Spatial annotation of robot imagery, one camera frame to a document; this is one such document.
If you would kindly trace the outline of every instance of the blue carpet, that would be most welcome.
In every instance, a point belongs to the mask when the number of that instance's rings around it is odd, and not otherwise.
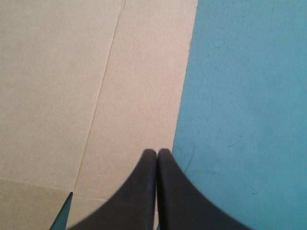
[[[173,154],[239,221],[306,229],[306,1],[199,0]]]

